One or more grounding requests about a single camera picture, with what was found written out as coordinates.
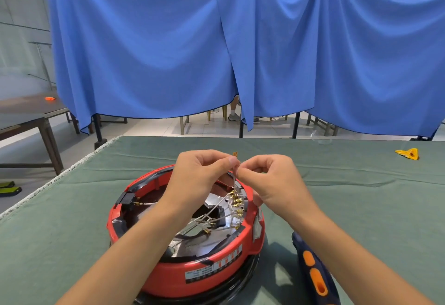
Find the person's left hand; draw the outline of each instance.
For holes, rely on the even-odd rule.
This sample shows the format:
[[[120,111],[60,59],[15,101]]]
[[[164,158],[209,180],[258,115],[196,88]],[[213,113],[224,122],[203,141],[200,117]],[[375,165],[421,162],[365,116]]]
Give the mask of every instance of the person's left hand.
[[[181,153],[159,202],[167,202],[170,208],[191,217],[204,203],[214,183],[239,164],[235,156],[215,150]]]

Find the black base rim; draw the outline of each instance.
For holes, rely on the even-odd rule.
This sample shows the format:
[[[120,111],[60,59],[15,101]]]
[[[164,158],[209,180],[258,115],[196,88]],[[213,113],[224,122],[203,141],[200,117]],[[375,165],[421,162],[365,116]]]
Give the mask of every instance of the black base rim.
[[[246,286],[258,264],[259,254],[247,257],[238,271],[225,282],[200,294],[183,298],[156,297],[141,292],[134,300],[135,305],[222,305],[227,304]]]

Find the blue curtain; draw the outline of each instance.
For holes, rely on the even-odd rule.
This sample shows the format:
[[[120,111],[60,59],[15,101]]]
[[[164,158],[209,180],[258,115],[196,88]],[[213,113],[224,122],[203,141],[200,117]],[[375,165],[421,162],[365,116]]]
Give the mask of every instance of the blue curtain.
[[[94,113],[168,118],[240,94],[356,132],[431,135],[445,117],[445,0],[50,0],[58,91]]]

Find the label sticker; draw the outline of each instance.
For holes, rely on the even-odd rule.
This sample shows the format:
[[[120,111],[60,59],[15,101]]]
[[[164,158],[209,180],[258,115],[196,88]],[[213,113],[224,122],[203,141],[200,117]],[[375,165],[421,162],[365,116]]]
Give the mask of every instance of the label sticker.
[[[205,268],[196,269],[192,271],[186,272],[186,283],[193,283],[194,281],[203,280],[205,278],[208,278],[214,274],[217,274],[221,270],[228,267],[230,264],[235,262],[242,253],[242,244],[238,246],[238,248],[233,251],[230,255],[227,257],[224,257],[220,261],[214,263],[213,265],[206,266]]]

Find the person's leg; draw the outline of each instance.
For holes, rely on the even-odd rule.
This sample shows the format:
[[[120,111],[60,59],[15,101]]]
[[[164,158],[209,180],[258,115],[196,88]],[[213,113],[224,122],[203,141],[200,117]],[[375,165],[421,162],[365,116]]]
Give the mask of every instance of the person's leg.
[[[239,101],[239,95],[236,95],[233,101],[230,103],[230,115],[229,115],[229,121],[240,121],[241,118],[238,114],[235,113],[236,105]]]

